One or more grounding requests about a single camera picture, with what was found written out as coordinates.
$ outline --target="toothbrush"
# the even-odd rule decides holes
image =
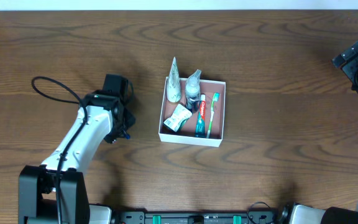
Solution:
[[[206,134],[206,138],[209,138],[209,135],[211,134],[211,129],[212,129],[212,120],[214,118],[214,102],[218,102],[219,99],[219,93],[214,93],[214,96],[212,97],[212,103],[211,103],[211,119],[209,119],[209,128],[208,128],[208,132]]]

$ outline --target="open cardboard box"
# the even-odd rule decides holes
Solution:
[[[186,105],[185,85],[187,78],[180,79],[181,98],[182,105]],[[205,110],[205,136],[208,132],[209,119],[211,117],[211,103],[214,93],[219,93],[219,100],[214,103],[214,118],[212,121],[212,130],[209,139],[196,138],[196,122],[198,118],[198,111],[193,113],[191,118],[185,123],[179,132],[174,132],[167,128],[163,122],[168,119],[178,103],[171,103],[167,100],[167,82],[168,77],[165,79],[165,88],[162,98],[161,115],[160,115],[160,127],[158,129],[158,135],[163,142],[174,142],[182,144],[194,144],[199,146],[213,146],[219,147],[223,140],[223,126],[224,126],[224,105],[226,99],[226,82],[200,80],[201,94],[205,94],[206,98],[206,110]]]

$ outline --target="green tape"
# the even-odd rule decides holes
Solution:
[[[241,216],[234,215],[233,216],[233,224],[241,224]]]
[[[161,224],[161,216],[154,215],[153,216],[153,224]]]

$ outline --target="white wall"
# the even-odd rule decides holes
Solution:
[[[0,10],[358,9],[358,0],[0,0]]]

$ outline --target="brown wooden surface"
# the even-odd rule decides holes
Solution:
[[[354,209],[358,96],[331,59],[356,40],[358,11],[0,12],[0,223],[17,221],[21,169],[48,157],[76,116],[75,106],[31,89],[37,75],[81,96],[101,88],[106,73],[134,83],[132,139],[100,145],[86,176],[91,203],[245,210],[296,200]],[[182,77],[199,68],[227,82],[220,148],[160,142],[174,56]]]

